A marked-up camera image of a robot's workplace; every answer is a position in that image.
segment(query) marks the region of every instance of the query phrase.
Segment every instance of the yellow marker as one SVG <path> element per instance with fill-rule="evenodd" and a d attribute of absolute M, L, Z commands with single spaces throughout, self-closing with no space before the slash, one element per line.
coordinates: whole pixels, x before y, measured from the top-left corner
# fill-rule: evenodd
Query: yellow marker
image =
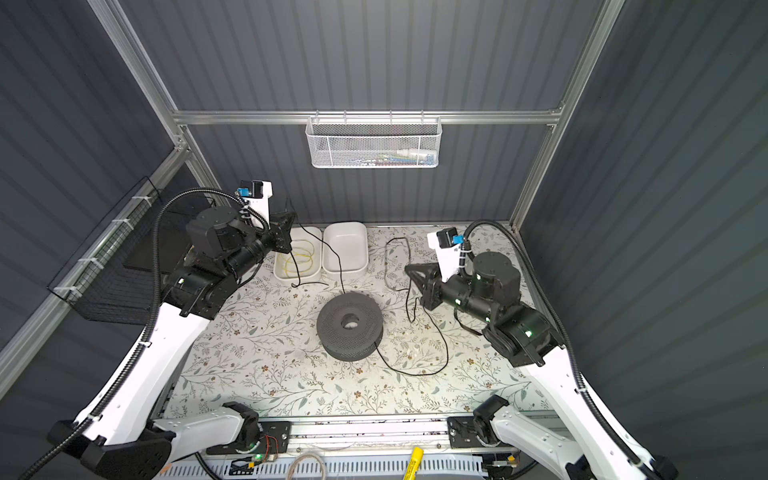
<path fill-rule="evenodd" d="M 422 464 L 422 458 L 424 458 L 424 450 L 419 447 L 413 448 L 413 455 L 411 455 L 411 462 L 408 464 L 406 470 L 406 476 L 402 480 L 414 480 L 416 478 L 416 471 L 419 470 L 419 466 Z"/>

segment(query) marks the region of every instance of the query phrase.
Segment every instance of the white plastic bowl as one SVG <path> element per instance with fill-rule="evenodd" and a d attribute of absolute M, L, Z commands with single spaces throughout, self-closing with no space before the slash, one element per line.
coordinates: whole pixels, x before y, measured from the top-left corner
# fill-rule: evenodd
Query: white plastic bowl
<path fill-rule="evenodd" d="M 330 248 L 323 249 L 323 270 L 329 278 L 352 280 L 365 275 L 368 270 L 368 233 L 365 225 L 360 222 L 332 223 L 323 232 L 323 240 L 341 257 L 339 271 L 339 258 Z"/>
<path fill-rule="evenodd" d="M 323 232 L 321 232 L 319 228 L 307 227 L 306 229 L 317 236 L 317 238 L 323 238 Z M 301 283 L 316 282 L 320 280 L 320 276 L 323 273 L 320 268 L 323 265 L 323 243 L 301 228 L 290 229 L 290 238 L 293 255 L 296 257 L 296 262 L 299 264 Z M 309 259 L 303 257 L 310 253 L 313 254 Z M 293 259 L 291 258 L 290 253 L 278 253 L 275 256 L 275 266 L 272 269 L 272 273 L 275 276 L 275 279 L 285 286 L 291 286 L 292 283 L 298 283 L 296 266 L 293 265 Z"/>

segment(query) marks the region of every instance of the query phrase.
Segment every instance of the floral tablecloth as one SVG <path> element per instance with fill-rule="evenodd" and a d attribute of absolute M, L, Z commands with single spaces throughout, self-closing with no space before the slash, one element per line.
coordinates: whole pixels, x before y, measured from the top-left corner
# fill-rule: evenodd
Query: floral tablecloth
<path fill-rule="evenodd" d="M 385 272 L 390 286 L 408 286 L 403 272 L 408 250 L 402 240 L 385 244 L 393 237 L 407 237 L 413 263 L 435 262 L 426 234 L 438 229 L 369 228 L 368 273 L 345 282 L 347 292 L 364 293 L 381 306 L 384 336 L 379 349 L 391 366 L 404 372 L 440 369 L 445 364 L 445 344 L 421 307 L 414 322 L 406 318 L 406 291 L 387 287 Z M 476 253 L 499 251 L 518 263 L 511 245 L 493 229 L 478 228 L 472 234 L 472 246 Z M 273 278 L 273 262 L 270 254 L 256 278 L 229 298 L 197 339 L 167 404 L 166 417 L 206 412 L 229 401 L 247 404 L 264 417 L 470 412 L 492 393 L 510 399 L 518 409 L 550 408 L 547 399 L 485 338 L 459 327 L 446 305 L 431 312 L 449 344 L 448 365 L 437 375 L 401 375 L 388 369 L 377 353 L 359 362 L 329 357 L 320 345 L 315 322 L 323 305 L 342 292 L 341 286 L 325 277 L 328 286 L 281 286 Z M 523 302 L 531 304 L 525 282 L 521 290 Z M 410 313 L 417 298 L 413 287 Z M 483 322 L 460 315 L 465 324 L 483 327 Z"/>

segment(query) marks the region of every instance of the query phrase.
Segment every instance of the black cable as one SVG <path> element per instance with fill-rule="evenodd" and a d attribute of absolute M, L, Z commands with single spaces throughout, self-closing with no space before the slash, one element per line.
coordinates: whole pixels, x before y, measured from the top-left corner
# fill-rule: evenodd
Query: black cable
<path fill-rule="evenodd" d="M 203 468 L 203 471 L 206 472 L 209 477 L 211 477 L 213 480 L 223 480 L 219 475 L 216 475 L 216 472 L 210 469 L 205 460 L 203 460 L 203 456 L 200 454 L 200 452 L 195 452 L 194 458 L 197 459 L 197 463 L 200 464 L 200 467 Z"/>
<path fill-rule="evenodd" d="M 407 373 L 407 372 L 403 372 L 402 370 L 393 369 L 387 363 L 387 361 L 384 360 L 384 355 L 382 355 L 381 351 L 379 350 L 379 345 L 381 345 L 381 342 L 379 341 L 379 343 L 376 345 L 376 352 L 378 352 L 379 356 L 382 357 L 382 361 L 384 362 L 384 365 L 386 365 L 387 368 L 389 368 L 393 372 L 401 373 L 401 374 L 407 375 L 407 376 L 430 376 L 430 375 L 437 375 L 438 373 L 442 372 L 445 369 L 446 366 L 448 366 L 448 361 L 451 358 L 451 355 L 450 355 L 450 353 L 448 351 L 448 340 L 445 339 L 445 336 L 442 334 L 442 331 L 440 330 L 440 327 L 437 326 L 437 323 L 435 323 L 435 319 L 432 318 L 432 315 L 429 315 L 429 312 L 427 312 L 427 310 L 424 308 L 423 305 L 422 305 L 422 310 L 424 310 L 424 313 L 427 314 L 427 316 L 429 317 L 429 320 L 432 322 L 432 325 L 435 326 L 435 328 L 437 329 L 437 332 L 440 334 L 440 337 L 442 338 L 442 341 L 445 343 L 445 365 L 440 367 L 440 370 L 438 370 L 437 372 L 431 372 L 431 373 Z"/>
<path fill-rule="evenodd" d="M 291 200 L 290 197 L 286 197 L 286 200 L 288 200 L 288 203 L 290 203 L 291 208 L 293 208 L 293 212 L 296 213 L 296 206 L 293 204 L 293 200 Z M 341 257 L 339 257 L 339 254 L 336 253 L 336 251 L 333 249 L 333 247 L 331 247 L 325 240 L 323 240 L 322 238 L 318 238 L 317 235 L 315 235 L 314 233 L 312 233 L 309 230 L 307 230 L 306 228 L 304 228 L 304 226 L 301 224 L 301 222 L 299 222 L 299 214 L 296 214 L 296 223 L 299 224 L 299 227 L 301 227 L 301 230 L 304 230 L 309 235 L 312 235 L 313 237 L 315 237 L 323 245 L 325 245 L 326 247 L 330 248 L 331 251 L 333 252 L 333 254 L 336 255 L 336 258 L 339 259 L 339 282 L 341 282 L 341 292 L 342 293 L 346 293 L 346 290 L 344 290 L 344 279 L 342 278 L 342 270 L 341 270 Z"/>
<path fill-rule="evenodd" d="M 478 332 L 477 330 L 466 326 L 464 323 L 462 323 L 461 320 L 458 319 L 458 308 L 454 307 L 453 309 L 453 318 L 456 319 L 456 322 L 458 323 L 458 326 L 462 327 L 464 330 L 470 332 L 472 335 L 476 336 L 482 336 L 482 333 Z"/>
<path fill-rule="evenodd" d="M 248 284 L 248 283 L 249 283 L 251 280 L 253 280 L 253 278 L 256 276 L 256 274 L 257 274 L 257 273 L 259 273 L 259 270 L 261 270 L 261 266 L 262 266 L 262 265 L 264 265 L 264 262 L 263 262 L 263 260 L 262 260 L 262 262 L 261 262 L 261 263 L 259 263 L 258 265 L 256 265 L 256 269 L 253 271 L 253 275 L 251 275 L 251 276 L 248 278 L 248 280 L 246 280 L 246 281 L 242 282 L 241 284 L 239 284 L 239 285 L 237 286 L 237 288 L 240 288 L 240 287 L 242 287 L 242 286 L 245 286 L 245 285 L 247 285 L 247 284 Z"/>
<path fill-rule="evenodd" d="M 406 247 L 408 247 L 408 264 L 411 263 L 411 243 L 409 242 L 407 237 L 393 237 L 387 240 L 387 243 L 384 244 L 384 285 L 386 285 L 386 287 L 393 292 L 405 292 L 406 290 L 408 291 L 408 293 L 406 293 L 406 318 L 408 319 L 409 323 L 414 323 L 416 321 L 416 304 L 415 303 L 413 304 L 413 319 L 411 319 L 411 316 L 408 313 L 408 301 L 411 298 L 411 288 L 413 287 L 413 278 L 409 278 L 408 288 L 400 288 L 400 289 L 397 289 L 394 286 L 389 285 L 389 282 L 387 282 L 387 279 L 386 279 L 387 274 L 389 273 L 389 269 L 387 268 L 387 266 L 389 265 L 387 246 L 395 240 L 406 241 Z"/>
<path fill-rule="evenodd" d="M 82 435 L 83 432 L 85 432 L 85 430 L 87 430 L 89 426 L 91 426 L 91 423 L 93 423 L 94 419 L 97 419 L 101 415 L 101 413 L 104 411 L 107 405 L 109 405 L 109 402 L 111 402 L 114 396 L 118 393 L 118 390 L 120 390 L 120 387 L 123 386 L 123 383 L 125 383 L 125 380 L 131 374 L 131 371 L 133 371 L 134 367 L 136 366 L 136 363 L 141 358 L 141 354 L 144 353 L 144 350 L 147 348 L 148 345 L 150 345 L 150 338 L 152 336 L 152 332 L 154 331 L 155 323 L 157 322 L 157 313 L 160 311 L 160 304 L 161 304 L 162 285 L 161 285 L 161 278 L 160 278 L 160 247 L 159 247 L 160 246 L 160 222 L 163 218 L 163 215 L 165 214 L 165 211 L 168 209 L 168 207 L 171 206 L 173 202 L 175 202 L 176 200 L 188 194 L 198 194 L 198 193 L 199 194 L 216 194 L 216 195 L 220 195 L 222 197 L 226 197 L 231 200 L 234 200 L 239 204 L 242 204 L 241 199 L 238 199 L 234 195 L 228 194 L 227 192 L 216 190 L 214 188 L 196 187 L 196 188 L 191 188 L 189 190 L 185 190 L 181 192 L 180 194 L 176 195 L 175 197 L 170 199 L 168 202 L 166 202 L 165 205 L 163 205 L 160 212 L 157 214 L 157 217 L 155 218 L 154 226 L 152 228 L 152 303 L 150 305 L 149 319 L 147 320 L 147 325 L 144 327 L 143 330 L 141 330 L 141 334 L 139 335 L 139 342 L 136 344 L 134 351 L 131 353 L 131 356 L 128 358 L 123 369 L 120 371 L 120 373 L 118 373 L 118 376 L 115 378 L 114 382 L 112 382 L 110 387 L 104 393 L 104 396 L 101 397 L 99 402 L 91 410 L 88 416 L 77 427 L 75 427 L 75 429 L 66 439 L 62 440 L 54 448 L 48 450 L 48 452 L 46 452 L 35 463 L 33 463 L 29 468 L 27 468 L 27 470 L 19 476 L 19 480 L 28 480 L 29 478 L 31 478 L 35 473 L 39 472 L 40 469 L 45 466 L 45 464 L 47 464 L 53 458 L 55 458 L 56 455 L 64 451 L 75 439 L 77 439 L 80 435 Z"/>
<path fill-rule="evenodd" d="M 299 264 L 296 262 L 296 258 L 293 256 L 293 251 L 290 252 L 290 257 L 293 258 L 293 265 L 296 265 L 296 278 L 299 279 L 299 283 L 297 285 L 294 285 L 293 283 L 290 284 L 292 288 L 299 288 L 302 285 L 310 285 L 312 283 L 321 283 L 323 285 L 328 285 L 328 283 L 325 283 L 325 282 L 305 282 L 305 283 L 301 283 L 301 273 L 299 273 Z"/>
<path fill-rule="evenodd" d="M 528 272 L 531 274 L 531 281 L 533 282 L 534 287 L 536 288 L 536 291 L 538 292 L 542 301 L 544 301 L 544 304 L 546 305 L 547 310 L 549 310 L 550 315 L 552 315 L 554 324 L 557 326 L 561 336 L 563 337 L 565 350 L 566 352 L 568 352 L 568 359 L 571 361 L 571 373 L 573 373 L 574 381 L 576 382 L 576 386 L 577 386 L 577 391 L 581 394 L 581 398 L 584 400 L 584 403 L 587 404 L 587 407 L 589 408 L 589 411 L 594 416 L 594 419 L 597 420 L 597 422 L 600 424 L 600 427 L 602 427 L 602 429 L 605 431 L 608 437 L 610 437 L 611 440 L 616 444 L 616 446 L 627 456 L 627 458 L 629 459 L 629 462 L 633 466 L 640 469 L 640 471 L 645 476 L 647 476 L 650 480 L 660 480 L 658 475 L 656 475 L 652 470 L 650 470 L 643 463 L 640 457 L 637 456 L 634 450 L 632 450 L 630 446 L 627 445 L 627 443 L 624 442 L 624 440 L 619 436 L 619 434 L 616 433 L 616 431 L 613 429 L 611 424 L 608 423 L 608 420 L 605 419 L 600 409 L 598 409 L 598 407 L 594 404 L 594 400 L 589 395 L 587 386 L 584 383 L 584 377 L 582 376 L 581 371 L 578 368 L 578 364 L 576 363 L 576 357 L 574 355 L 573 345 L 571 344 L 571 338 L 570 336 L 568 336 L 568 332 L 565 331 L 565 325 L 563 324 L 562 320 L 560 320 L 560 317 L 558 316 L 558 314 L 554 311 L 554 307 L 549 302 L 549 299 L 547 298 L 547 296 L 544 294 L 544 289 L 541 288 L 541 284 L 538 282 L 538 279 L 536 278 L 536 274 L 534 273 L 531 259 L 529 259 L 528 255 L 525 254 L 525 251 L 523 251 L 523 249 L 520 247 L 520 244 L 515 239 L 515 237 L 512 236 L 512 234 L 506 228 L 504 228 L 499 222 L 496 222 L 493 220 L 477 220 L 470 223 L 469 227 L 467 227 L 467 230 L 464 232 L 464 241 L 467 242 L 469 240 L 470 233 L 472 233 L 472 231 L 476 227 L 480 227 L 481 225 L 489 225 L 490 227 L 494 227 L 495 229 L 502 232 L 504 236 L 507 237 L 507 239 L 512 244 L 512 246 L 515 248 L 515 250 L 517 250 L 518 255 L 520 256 L 521 260 L 525 264 L 525 268 L 528 269 Z"/>

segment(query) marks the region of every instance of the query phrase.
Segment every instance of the spool center hole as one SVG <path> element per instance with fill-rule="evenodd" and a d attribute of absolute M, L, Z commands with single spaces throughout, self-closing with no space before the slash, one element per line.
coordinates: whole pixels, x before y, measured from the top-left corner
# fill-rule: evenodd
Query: spool center hole
<path fill-rule="evenodd" d="M 347 330 L 351 330 L 357 327 L 360 318 L 354 313 L 347 313 L 341 318 L 341 326 Z"/>

